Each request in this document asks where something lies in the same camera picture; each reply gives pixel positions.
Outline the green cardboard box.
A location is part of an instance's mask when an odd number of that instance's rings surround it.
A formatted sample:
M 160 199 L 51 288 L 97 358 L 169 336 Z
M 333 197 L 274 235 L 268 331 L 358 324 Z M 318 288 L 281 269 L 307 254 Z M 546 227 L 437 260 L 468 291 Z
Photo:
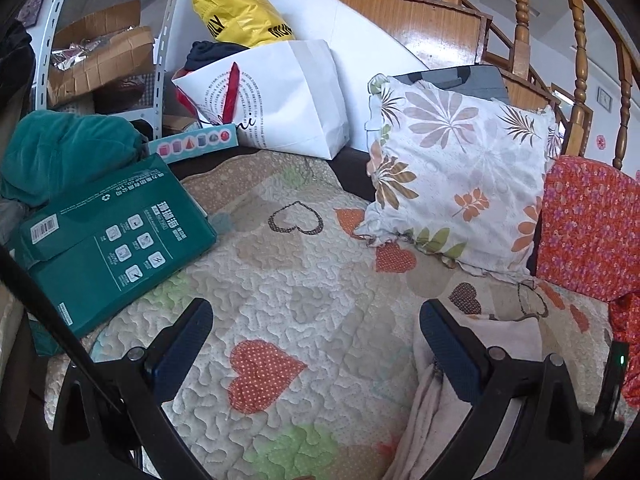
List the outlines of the green cardboard box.
M 81 338 L 209 250 L 217 234 L 160 156 L 32 214 L 9 248 Z

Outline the red floral blanket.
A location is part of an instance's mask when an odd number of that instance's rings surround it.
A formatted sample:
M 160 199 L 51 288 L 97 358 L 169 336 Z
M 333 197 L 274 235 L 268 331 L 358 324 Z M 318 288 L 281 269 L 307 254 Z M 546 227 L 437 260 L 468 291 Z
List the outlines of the red floral blanket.
M 603 162 L 559 157 L 544 182 L 536 275 L 605 302 L 629 344 L 623 397 L 639 406 L 639 183 Z

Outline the heart pattern quilted bedspread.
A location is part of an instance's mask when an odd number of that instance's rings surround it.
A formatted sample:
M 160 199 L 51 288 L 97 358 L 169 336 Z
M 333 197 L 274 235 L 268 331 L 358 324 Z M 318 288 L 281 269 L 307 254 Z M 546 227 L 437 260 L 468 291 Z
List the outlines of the heart pattern quilted bedspread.
M 422 477 L 470 409 L 421 334 L 431 298 L 515 359 L 562 356 L 578 405 L 596 405 L 612 342 L 603 302 L 475 276 L 404 242 L 369 246 L 354 235 L 366 204 L 318 159 L 259 152 L 183 184 L 216 245 L 84 346 L 121 358 L 192 299 L 210 302 L 213 330 L 164 409 L 212 477 Z

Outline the white floral pillow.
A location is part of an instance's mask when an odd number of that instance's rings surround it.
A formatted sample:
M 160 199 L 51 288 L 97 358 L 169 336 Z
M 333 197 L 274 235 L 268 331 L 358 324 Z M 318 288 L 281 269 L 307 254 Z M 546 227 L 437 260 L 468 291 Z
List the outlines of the white floral pillow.
M 368 91 L 374 199 L 356 235 L 374 246 L 404 238 L 474 274 L 528 275 L 552 107 L 522 110 L 382 74 Z

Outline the teal velvet cloth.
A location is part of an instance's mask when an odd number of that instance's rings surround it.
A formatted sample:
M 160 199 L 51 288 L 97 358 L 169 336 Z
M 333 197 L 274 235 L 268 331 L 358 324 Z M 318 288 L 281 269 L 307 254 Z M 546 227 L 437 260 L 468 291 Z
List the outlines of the teal velvet cloth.
M 1 195 L 43 206 L 137 162 L 145 137 L 121 117 L 36 110 L 17 124 L 1 161 Z

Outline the light blue long box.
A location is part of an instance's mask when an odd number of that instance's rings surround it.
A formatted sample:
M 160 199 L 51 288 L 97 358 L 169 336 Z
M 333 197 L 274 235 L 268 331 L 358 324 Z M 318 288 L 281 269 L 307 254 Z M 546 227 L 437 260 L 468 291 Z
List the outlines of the light blue long box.
M 237 148 L 236 125 L 218 125 L 172 134 L 145 145 L 146 156 L 158 155 L 166 164 Z

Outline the grey cushion behind pillow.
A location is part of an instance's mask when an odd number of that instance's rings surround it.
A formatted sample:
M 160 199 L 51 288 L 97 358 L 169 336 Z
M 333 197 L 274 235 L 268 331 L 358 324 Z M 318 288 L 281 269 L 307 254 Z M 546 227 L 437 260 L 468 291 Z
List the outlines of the grey cushion behind pillow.
M 440 90 L 454 91 L 465 96 L 511 104 L 500 70 L 492 65 L 465 65 L 424 70 L 423 72 L 397 75 L 396 79 L 403 84 L 427 81 Z

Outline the white metal shelf rack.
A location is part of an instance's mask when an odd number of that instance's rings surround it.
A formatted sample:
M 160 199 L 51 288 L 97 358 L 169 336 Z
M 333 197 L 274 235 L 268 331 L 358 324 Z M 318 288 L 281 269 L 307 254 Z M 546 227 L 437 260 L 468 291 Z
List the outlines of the white metal shelf rack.
M 177 0 L 44 0 L 32 105 L 115 115 L 162 135 Z

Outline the brown cardboard box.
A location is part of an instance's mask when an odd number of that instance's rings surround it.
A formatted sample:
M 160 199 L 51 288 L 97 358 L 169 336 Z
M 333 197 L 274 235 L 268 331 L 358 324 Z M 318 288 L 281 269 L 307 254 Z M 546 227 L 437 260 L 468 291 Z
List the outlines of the brown cardboard box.
M 130 0 L 80 18 L 58 30 L 52 54 L 83 47 L 69 68 L 50 63 L 47 104 L 55 108 L 127 76 L 153 68 L 154 36 L 141 21 L 141 2 Z

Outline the white paper shopping bag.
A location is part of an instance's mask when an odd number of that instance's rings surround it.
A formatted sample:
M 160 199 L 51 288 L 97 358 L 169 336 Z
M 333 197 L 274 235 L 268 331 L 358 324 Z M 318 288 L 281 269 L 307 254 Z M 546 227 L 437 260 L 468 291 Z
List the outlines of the white paper shopping bag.
M 345 147 L 346 104 L 324 40 L 250 48 L 177 77 L 174 85 L 201 118 L 220 124 L 234 68 L 239 83 L 230 122 L 242 145 L 325 160 Z

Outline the wooden stair railing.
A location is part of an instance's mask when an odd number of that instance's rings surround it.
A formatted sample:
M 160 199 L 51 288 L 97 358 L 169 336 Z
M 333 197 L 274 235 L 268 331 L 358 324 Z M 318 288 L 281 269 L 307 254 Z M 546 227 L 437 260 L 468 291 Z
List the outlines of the wooden stair railing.
M 492 22 L 513 38 L 516 0 L 468 0 L 492 16 Z M 587 101 L 592 109 L 586 155 L 612 162 L 620 128 L 623 61 L 617 54 L 614 28 L 623 40 L 630 38 L 613 8 L 604 0 L 582 0 L 586 24 L 588 64 Z M 530 64 L 547 84 L 574 91 L 576 40 L 568 0 L 528 0 Z

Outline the yellow plastic bag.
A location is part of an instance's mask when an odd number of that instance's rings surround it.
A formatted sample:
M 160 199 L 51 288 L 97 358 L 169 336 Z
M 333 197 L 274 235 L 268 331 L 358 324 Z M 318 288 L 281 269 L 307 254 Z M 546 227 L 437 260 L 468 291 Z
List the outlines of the yellow plastic bag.
M 295 40 L 292 28 L 269 0 L 192 0 L 210 36 L 247 48 Z

